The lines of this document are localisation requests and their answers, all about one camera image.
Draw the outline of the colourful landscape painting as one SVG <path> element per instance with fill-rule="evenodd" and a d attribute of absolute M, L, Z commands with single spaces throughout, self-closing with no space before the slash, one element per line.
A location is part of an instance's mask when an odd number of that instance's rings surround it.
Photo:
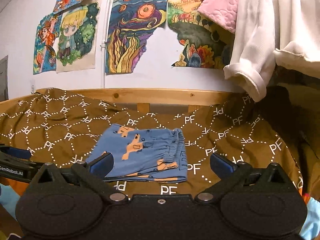
<path fill-rule="evenodd" d="M 231 59 L 234 34 L 198 12 L 200 0 L 168 0 L 167 23 L 183 46 L 174 67 L 223 69 Z"/>

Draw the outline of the red-haired cartoon poster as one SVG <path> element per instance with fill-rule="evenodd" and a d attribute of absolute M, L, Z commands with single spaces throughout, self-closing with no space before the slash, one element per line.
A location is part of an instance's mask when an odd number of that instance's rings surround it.
<path fill-rule="evenodd" d="M 62 15 L 51 13 L 37 26 L 33 57 L 34 75 L 56 70 L 56 52 L 53 45 L 60 34 L 61 20 Z"/>

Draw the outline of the white hanging garment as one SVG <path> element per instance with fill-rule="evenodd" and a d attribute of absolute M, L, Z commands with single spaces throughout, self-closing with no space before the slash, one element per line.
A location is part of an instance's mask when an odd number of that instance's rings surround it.
<path fill-rule="evenodd" d="M 239 0 L 225 78 L 258 102 L 276 66 L 319 78 L 319 0 Z"/>

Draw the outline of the grey door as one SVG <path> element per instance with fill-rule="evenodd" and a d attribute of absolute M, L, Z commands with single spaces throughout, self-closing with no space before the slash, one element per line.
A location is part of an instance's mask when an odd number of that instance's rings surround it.
<path fill-rule="evenodd" d="M 8 100 L 8 57 L 0 63 L 0 102 Z"/>

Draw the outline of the starry night swirl painting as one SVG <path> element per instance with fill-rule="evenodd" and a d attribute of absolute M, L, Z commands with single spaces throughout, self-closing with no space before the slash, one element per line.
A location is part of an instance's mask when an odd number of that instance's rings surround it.
<path fill-rule="evenodd" d="M 132 73 L 149 37 L 167 19 L 168 0 L 114 0 L 108 23 L 105 73 Z"/>

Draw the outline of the blond anime character poster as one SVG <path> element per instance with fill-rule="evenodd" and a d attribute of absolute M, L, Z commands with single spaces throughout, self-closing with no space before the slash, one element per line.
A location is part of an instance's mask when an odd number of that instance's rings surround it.
<path fill-rule="evenodd" d="M 99 12 L 99 2 L 93 2 L 63 14 L 54 43 L 57 73 L 95 68 Z"/>

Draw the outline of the blue patterned children's pants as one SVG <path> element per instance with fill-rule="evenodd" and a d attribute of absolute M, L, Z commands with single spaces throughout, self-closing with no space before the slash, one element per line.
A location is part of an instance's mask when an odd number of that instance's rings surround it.
<path fill-rule="evenodd" d="M 188 161 L 181 129 L 132 129 L 112 124 L 99 138 L 89 163 L 104 152 L 114 157 L 114 167 L 104 181 L 187 180 Z"/>

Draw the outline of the pink quilted fabric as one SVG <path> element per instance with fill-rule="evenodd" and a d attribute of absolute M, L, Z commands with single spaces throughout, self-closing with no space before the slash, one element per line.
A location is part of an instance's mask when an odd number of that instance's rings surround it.
<path fill-rule="evenodd" d="M 235 34 L 239 0 L 201 0 L 197 11 L 203 16 Z"/>

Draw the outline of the white wall pipe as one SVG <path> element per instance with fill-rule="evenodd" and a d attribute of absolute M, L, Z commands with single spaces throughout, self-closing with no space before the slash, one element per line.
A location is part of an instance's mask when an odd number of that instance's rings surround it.
<path fill-rule="evenodd" d="M 101 78 L 100 87 L 105 88 L 105 57 L 106 57 L 106 44 L 107 44 L 107 27 L 109 19 L 111 0 L 106 1 L 105 16 L 104 16 L 104 26 L 103 26 L 103 38 L 101 41 Z"/>

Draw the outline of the wooden bed frame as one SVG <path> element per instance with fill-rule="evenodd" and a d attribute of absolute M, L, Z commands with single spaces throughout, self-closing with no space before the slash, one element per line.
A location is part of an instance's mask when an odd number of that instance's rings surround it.
<path fill-rule="evenodd" d="M 142 113 L 148 113 L 154 105 L 168 107 L 169 112 L 179 108 L 193 112 L 204 106 L 223 103 L 234 95 L 232 92 L 165 88 L 99 88 L 70 92 L 115 104 L 136 106 Z"/>

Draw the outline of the brown PF patterned blanket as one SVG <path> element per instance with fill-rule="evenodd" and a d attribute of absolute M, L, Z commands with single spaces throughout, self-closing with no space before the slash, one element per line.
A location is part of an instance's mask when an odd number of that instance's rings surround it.
<path fill-rule="evenodd" d="M 270 88 L 259 102 L 234 94 L 173 114 L 52 88 L 1 104 L 1 143 L 59 168 L 110 152 L 106 180 L 128 196 L 196 195 L 219 180 L 209 164 L 214 153 L 253 167 L 277 162 L 306 202 L 302 237 L 319 239 L 319 114 L 293 107 L 283 87 Z"/>

